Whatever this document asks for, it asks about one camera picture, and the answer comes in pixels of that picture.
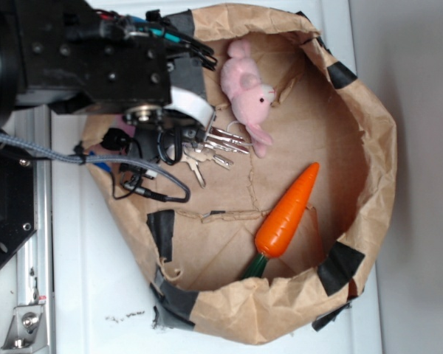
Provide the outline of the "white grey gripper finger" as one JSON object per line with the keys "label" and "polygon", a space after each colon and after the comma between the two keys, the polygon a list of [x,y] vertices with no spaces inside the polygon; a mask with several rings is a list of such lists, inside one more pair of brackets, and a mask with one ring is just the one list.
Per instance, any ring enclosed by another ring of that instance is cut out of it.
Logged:
{"label": "white grey gripper finger", "polygon": [[216,110],[208,101],[192,91],[176,86],[171,86],[171,103],[165,105],[164,109],[189,116],[205,131],[210,130],[216,118]]}

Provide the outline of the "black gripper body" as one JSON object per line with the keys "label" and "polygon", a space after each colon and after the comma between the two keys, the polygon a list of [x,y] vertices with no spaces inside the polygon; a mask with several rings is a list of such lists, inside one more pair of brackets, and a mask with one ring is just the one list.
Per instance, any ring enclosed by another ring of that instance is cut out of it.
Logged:
{"label": "black gripper body", "polygon": [[188,56],[215,69],[213,50],[159,11],[144,18],[85,1],[20,1],[18,106],[58,114],[121,114],[171,102],[169,69]]}

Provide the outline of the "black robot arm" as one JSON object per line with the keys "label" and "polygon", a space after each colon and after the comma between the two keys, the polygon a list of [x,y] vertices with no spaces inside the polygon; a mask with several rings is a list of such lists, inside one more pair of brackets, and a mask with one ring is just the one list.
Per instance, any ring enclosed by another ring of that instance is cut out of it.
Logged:
{"label": "black robot arm", "polygon": [[157,122],[176,90],[203,95],[214,51],[194,37],[190,13],[145,18],[85,1],[0,1],[0,128],[16,110],[57,114],[149,110]]}

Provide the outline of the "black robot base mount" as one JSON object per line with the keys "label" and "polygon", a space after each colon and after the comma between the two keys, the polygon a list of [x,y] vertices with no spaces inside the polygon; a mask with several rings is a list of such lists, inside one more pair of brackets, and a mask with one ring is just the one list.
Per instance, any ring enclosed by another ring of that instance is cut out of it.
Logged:
{"label": "black robot base mount", "polygon": [[31,156],[0,148],[0,270],[35,232],[34,185]]}

